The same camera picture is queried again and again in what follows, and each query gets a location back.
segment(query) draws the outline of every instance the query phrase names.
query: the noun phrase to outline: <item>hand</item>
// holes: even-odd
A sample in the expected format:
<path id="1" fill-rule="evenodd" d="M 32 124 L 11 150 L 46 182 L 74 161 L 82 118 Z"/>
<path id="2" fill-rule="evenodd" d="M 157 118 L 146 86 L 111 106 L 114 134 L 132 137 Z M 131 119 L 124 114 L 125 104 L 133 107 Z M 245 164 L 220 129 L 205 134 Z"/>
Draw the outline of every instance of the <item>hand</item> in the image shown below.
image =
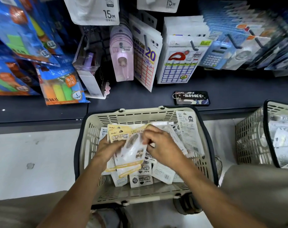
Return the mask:
<path id="1" fill-rule="evenodd" d="M 92 161 L 96 161 L 98 164 L 101 164 L 103 172 L 106 169 L 107 162 L 111 159 L 111 157 L 115 154 L 116 151 L 118 151 L 124 146 L 125 142 L 126 140 L 121 140 L 114 143 L 109 143 L 107 141 L 107 136 L 105 136 L 100 141 Z"/>
<path id="2" fill-rule="evenodd" d="M 147 144 L 147 151 L 151 156 L 173 170 L 186 158 L 171 135 L 153 125 L 148 125 L 144 130 L 143 144 Z"/>

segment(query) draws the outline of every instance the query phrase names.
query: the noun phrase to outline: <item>barcode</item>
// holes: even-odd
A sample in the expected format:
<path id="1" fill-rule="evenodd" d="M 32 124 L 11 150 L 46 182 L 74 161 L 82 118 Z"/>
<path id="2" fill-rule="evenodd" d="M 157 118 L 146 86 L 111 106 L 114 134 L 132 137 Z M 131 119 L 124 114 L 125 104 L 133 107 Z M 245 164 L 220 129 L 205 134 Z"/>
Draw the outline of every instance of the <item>barcode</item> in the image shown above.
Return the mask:
<path id="1" fill-rule="evenodd" d="M 14 5 L 17 6 L 14 0 L 0 0 L 0 2 L 7 4 L 7 5 Z"/>

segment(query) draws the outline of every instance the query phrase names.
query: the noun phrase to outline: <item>shopping basket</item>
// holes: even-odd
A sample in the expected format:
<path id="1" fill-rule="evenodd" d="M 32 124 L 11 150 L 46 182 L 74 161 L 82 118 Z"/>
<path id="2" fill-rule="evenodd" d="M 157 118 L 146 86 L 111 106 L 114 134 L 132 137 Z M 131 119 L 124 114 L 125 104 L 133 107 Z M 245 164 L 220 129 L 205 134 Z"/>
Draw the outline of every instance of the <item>shopping basket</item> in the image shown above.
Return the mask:
<path id="1" fill-rule="evenodd" d="M 75 179 L 80 176 L 88 161 L 93 157 L 98 146 L 101 127 L 111 123 L 128 125 L 146 124 L 154 121 L 177 121 L 176 110 L 194 111 L 196 113 L 198 131 L 205 155 L 202 157 L 197 155 L 192 160 L 209 180 L 218 185 L 214 148 L 209 133 L 204 126 L 198 110 L 195 107 L 184 106 L 160 106 L 158 108 L 120 109 L 88 113 L 82 121 L 80 135 L 74 152 Z M 170 185 L 158 182 L 132 189 L 129 184 L 115 187 L 110 175 L 105 175 L 100 178 L 98 191 L 92 203 L 92 209 L 113 208 L 134 203 L 179 198 L 189 192 L 190 189 L 183 182 Z"/>
<path id="2" fill-rule="evenodd" d="M 236 125 L 239 164 L 268 164 L 280 168 L 268 128 L 271 115 L 288 115 L 288 104 L 266 100 L 263 107 Z"/>

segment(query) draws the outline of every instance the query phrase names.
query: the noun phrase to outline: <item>basket wheel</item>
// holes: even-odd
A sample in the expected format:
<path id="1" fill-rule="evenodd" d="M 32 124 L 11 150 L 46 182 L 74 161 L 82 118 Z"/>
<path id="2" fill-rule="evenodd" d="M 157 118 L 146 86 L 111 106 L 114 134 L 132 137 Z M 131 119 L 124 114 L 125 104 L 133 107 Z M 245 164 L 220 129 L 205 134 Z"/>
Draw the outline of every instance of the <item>basket wheel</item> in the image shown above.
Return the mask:
<path id="1" fill-rule="evenodd" d="M 183 215 L 198 214 L 202 212 L 202 208 L 194 198 L 192 193 L 184 194 L 179 199 L 173 199 L 176 210 Z"/>

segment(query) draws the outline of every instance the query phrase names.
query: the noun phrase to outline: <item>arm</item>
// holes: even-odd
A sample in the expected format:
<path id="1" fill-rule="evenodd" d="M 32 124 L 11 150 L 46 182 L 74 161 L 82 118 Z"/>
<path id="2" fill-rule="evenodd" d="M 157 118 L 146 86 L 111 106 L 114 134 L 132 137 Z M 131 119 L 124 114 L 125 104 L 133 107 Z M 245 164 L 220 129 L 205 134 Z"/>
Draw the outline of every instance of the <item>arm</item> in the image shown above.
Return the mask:
<path id="1" fill-rule="evenodd" d="M 143 134 L 147 151 L 163 165 L 173 169 L 191 189 L 203 208 L 210 223 L 215 228 L 266 228 L 248 213 L 234 205 L 232 201 L 188 160 L 163 130 L 152 125 L 147 126 Z"/>
<path id="2" fill-rule="evenodd" d="M 84 172 L 37 228 L 85 228 L 101 173 L 106 169 L 107 162 L 112 155 L 124 143 L 125 141 L 118 141 L 109 144 L 106 137 L 103 138 Z"/>

